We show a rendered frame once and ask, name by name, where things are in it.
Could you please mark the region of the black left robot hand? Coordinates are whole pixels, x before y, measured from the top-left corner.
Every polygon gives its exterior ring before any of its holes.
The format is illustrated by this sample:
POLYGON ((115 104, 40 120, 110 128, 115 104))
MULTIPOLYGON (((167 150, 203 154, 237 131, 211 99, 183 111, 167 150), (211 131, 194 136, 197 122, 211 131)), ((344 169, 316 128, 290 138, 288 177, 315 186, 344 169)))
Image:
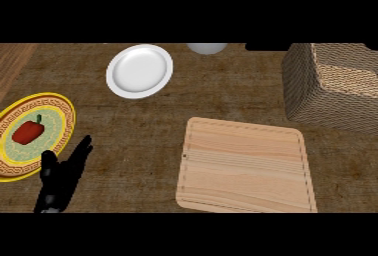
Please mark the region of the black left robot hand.
POLYGON ((61 213, 65 211, 92 150, 92 137, 86 136, 67 161, 59 162, 56 154, 50 150, 42 153, 42 190, 34 207, 36 213, 61 213))

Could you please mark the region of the pale wooden cutting board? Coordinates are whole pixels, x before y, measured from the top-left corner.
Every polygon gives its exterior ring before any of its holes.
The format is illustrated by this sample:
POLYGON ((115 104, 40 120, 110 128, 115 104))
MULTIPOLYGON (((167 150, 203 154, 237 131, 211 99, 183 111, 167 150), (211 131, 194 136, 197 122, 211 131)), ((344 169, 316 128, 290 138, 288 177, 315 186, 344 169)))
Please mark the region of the pale wooden cutting board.
POLYGON ((315 213, 301 132, 191 118, 176 202, 185 208, 210 212, 315 213))

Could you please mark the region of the brown wicker basket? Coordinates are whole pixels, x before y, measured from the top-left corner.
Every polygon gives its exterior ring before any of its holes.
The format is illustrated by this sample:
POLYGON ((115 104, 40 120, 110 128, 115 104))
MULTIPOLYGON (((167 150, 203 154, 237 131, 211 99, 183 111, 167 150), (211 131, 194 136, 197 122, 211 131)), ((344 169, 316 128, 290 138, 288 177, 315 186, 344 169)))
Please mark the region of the brown wicker basket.
POLYGON ((378 135, 378 50, 363 43, 293 43, 282 83, 291 121, 378 135))

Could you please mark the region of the red bell pepper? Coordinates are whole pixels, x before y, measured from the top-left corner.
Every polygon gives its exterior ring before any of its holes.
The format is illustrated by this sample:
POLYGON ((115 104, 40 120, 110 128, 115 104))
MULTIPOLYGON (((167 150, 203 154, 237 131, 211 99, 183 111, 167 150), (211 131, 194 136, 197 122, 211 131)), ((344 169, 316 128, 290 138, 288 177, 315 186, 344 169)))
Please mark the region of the red bell pepper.
POLYGON ((21 145, 30 144, 45 132, 45 125, 42 124, 42 115, 37 115, 36 121, 27 121, 16 129, 12 140, 21 145))

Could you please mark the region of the yellow patterned plate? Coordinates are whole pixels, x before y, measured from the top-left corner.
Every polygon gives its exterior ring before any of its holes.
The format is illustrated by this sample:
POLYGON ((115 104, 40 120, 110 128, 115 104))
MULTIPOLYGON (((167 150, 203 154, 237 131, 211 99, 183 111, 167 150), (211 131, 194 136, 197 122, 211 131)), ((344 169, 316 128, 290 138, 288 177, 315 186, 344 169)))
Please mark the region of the yellow patterned plate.
POLYGON ((0 112, 0 182, 18 181, 40 171, 43 151, 61 153, 74 126, 74 105, 58 93, 33 94, 5 108, 0 112), (31 142, 22 145, 12 136, 25 123, 42 130, 42 134, 33 133, 31 142))

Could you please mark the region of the white plate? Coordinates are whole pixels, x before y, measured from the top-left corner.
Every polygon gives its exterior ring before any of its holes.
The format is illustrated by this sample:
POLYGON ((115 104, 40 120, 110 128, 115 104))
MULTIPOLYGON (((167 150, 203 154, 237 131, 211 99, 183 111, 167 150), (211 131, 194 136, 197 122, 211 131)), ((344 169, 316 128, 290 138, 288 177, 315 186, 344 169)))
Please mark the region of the white plate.
POLYGON ((107 68, 107 85, 126 99, 152 96, 167 85, 173 75, 173 58, 164 48, 141 44, 124 49, 107 68))

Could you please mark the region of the grey rounded object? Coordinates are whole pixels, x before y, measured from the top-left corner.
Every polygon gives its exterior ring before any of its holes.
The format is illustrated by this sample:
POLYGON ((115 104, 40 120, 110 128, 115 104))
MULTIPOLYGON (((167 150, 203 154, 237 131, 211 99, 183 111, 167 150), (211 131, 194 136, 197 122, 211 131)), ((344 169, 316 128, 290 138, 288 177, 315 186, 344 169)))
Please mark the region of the grey rounded object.
POLYGON ((203 55, 213 55, 223 51, 226 43, 188 43, 189 49, 203 55))

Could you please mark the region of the black appliance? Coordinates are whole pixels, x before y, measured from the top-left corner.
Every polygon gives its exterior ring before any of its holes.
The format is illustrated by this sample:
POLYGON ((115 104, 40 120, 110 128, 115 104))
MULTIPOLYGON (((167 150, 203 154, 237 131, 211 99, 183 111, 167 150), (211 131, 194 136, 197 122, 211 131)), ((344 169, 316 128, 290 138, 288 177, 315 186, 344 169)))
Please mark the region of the black appliance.
POLYGON ((248 51, 287 51, 290 49, 290 43, 253 43, 245 44, 248 51))

